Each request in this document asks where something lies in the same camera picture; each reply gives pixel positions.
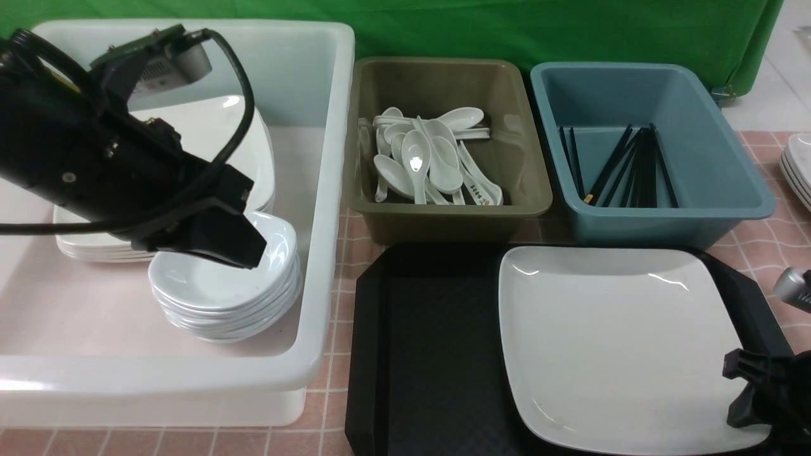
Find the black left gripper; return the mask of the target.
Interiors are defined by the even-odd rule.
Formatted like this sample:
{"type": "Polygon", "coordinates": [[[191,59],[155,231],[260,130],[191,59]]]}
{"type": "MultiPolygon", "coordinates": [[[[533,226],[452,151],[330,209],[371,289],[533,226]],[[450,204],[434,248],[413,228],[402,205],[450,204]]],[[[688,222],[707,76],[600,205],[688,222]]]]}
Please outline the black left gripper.
{"type": "Polygon", "coordinates": [[[61,83],[2,83],[2,178],[79,224],[3,224],[4,236],[108,233],[240,269],[267,241],[244,211],[253,181],[185,152],[163,120],[101,108],[61,83]]]}

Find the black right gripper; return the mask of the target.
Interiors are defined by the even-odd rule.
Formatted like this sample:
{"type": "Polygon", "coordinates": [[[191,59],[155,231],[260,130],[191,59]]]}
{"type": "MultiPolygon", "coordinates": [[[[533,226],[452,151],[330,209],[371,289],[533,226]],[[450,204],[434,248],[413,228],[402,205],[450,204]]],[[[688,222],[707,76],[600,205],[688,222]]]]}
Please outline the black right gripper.
{"type": "Polygon", "coordinates": [[[810,352],[770,356],[735,349],[724,357],[722,375],[746,386],[728,407],[732,428],[769,425],[782,441],[809,442],[810,352]]]}

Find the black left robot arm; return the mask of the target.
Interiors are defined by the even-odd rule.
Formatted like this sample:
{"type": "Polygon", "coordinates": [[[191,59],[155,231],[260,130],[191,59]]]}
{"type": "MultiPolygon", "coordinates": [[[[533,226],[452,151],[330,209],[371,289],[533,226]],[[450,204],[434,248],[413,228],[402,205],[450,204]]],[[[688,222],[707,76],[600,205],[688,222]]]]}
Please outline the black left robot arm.
{"type": "Polygon", "coordinates": [[[254,182],[229,159],[255,113],[251,82],[219,32],[176,24],[111,46],[90,69],[40,35],[2,39],[2,178],[81,223],[3,224],[3,236],[107,233],[134,250],[177,252],[241,269],[260,265],[266,241],[245,214],[254,182]],[[212,161],[186,152],[161,118],[131,115],[134,95],[188,86],[211,72],[216,43],[245,101],[212,161]]]}

